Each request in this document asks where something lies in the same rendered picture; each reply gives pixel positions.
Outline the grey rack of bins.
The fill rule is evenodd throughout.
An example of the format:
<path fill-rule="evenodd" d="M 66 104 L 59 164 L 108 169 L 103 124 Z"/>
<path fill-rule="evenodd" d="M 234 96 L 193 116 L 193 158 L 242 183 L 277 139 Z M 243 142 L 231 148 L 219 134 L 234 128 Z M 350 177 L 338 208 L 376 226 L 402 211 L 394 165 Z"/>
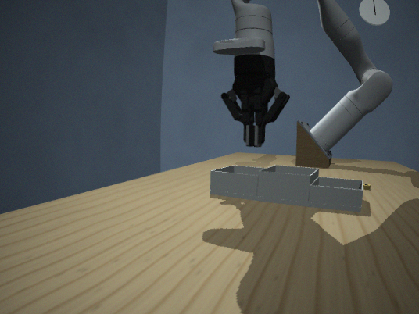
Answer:
<path fill-rule="evenodd" d="M 210 194 L 286 205 L 361 212 L 362 188 L 362 180 L 319 177 L 316 168 L 233 165 L 210 170 Z"/>

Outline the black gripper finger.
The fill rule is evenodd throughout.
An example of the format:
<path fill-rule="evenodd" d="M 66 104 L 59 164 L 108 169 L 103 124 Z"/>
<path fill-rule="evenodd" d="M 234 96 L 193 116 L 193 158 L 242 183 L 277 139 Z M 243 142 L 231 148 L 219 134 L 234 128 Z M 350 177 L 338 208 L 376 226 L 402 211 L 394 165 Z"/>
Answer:
<path fill-rule="evenodd" d="M 249 106 L 249 89 L 247 86 L 240 87 L 241 108 L 236 102 L 237 97 L 233 88 L 228 93 L 222 93 L 221 97 L 233 116 L 234 120 L 244 124 L 244 142 L 247 147 L 252 147 L 254 141 L 254 106 Z"/>
<path fill-rule="evenodd" d="M 274 90 L 274 103 L 268 111 L 268 104 L 262 106 L 262 87 L 258 84 L 254 86 L 254 110 L 255 123 L 254 125 L 254 147 L 261 147 L 265 142 L 265 126 L 268 123 L 274 122 L 286 103 L 290 99 L 289 94 L 284 93 L 279 88 Z"/>

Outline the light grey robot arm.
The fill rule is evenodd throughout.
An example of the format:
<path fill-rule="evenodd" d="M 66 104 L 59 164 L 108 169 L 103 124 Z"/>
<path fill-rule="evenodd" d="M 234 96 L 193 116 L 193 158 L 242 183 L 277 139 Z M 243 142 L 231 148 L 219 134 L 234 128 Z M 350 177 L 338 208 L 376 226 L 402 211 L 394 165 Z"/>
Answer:
<path fill-rule="evenodd" d="M 235 13 L 235 39 L 216 41 L 213 52 L 234 57 L 266 55 L 275 60 L 271 12 L 266 6 L 249 4 L 249 1 L 231 0 Z M 361 85 L 349 91 L 310 130 L 328 152 L 366 114 L 386 100 L 392 91 L 392 78 L 370 61 L 357 29 L 338 3 L 335 0 L 317 2 L 324 32 L 351 65 Z"/>

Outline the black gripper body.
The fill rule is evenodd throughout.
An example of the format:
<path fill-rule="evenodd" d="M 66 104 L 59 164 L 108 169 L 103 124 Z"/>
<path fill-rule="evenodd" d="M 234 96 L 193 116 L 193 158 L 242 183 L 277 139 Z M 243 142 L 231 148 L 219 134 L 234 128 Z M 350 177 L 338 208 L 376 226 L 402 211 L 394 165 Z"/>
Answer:
<path fill-rule="evenodd" d="M 235 81 L 232 88 L 241 101 L 240 87 L 249 89 L 249 106 L 254 106 L 254 86 L 262 87 L 262 106 L 274 96 L 278 87 L 275 80 L 275 60 L 266 55 L 238 55 L 234 57 Z"/>

